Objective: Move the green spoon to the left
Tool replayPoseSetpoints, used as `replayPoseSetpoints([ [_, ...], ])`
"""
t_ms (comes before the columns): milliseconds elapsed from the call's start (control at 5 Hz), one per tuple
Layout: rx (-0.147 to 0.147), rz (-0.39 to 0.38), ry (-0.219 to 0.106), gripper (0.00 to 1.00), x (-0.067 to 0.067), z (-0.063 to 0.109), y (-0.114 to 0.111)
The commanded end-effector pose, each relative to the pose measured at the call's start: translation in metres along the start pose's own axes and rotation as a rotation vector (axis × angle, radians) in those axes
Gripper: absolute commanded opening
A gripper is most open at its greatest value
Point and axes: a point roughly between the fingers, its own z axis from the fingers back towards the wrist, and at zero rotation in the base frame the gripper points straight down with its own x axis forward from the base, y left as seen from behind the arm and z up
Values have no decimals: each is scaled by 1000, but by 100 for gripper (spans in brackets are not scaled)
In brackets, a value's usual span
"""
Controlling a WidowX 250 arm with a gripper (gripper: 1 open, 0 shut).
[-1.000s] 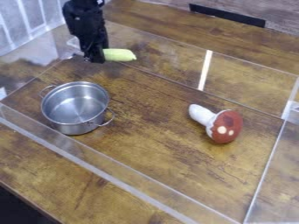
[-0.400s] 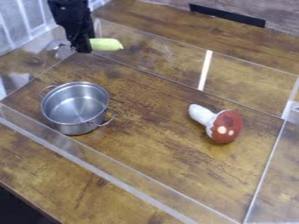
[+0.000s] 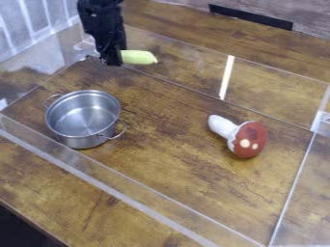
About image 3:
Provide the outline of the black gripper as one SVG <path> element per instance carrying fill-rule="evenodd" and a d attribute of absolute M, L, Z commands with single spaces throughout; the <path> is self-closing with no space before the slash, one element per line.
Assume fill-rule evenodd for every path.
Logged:
<path fill-rule="evenodd" d="M 121 50 L 128 49 L 121 1 L 79 1 L 77 12 L 84 31 L 93 37 L 104 65 L 123 65 Z"/>

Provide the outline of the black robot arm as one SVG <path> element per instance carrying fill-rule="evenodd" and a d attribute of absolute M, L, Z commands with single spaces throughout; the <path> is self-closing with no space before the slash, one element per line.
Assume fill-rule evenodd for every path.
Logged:
<path fill-rule="evenodd" d="M 92 36 L 99 60 L 119 67 L 121 51 L 127 49 L 127 34 L 120 4 L 124 0 L 77 0 L 77 12 L 84 31 Z"/>

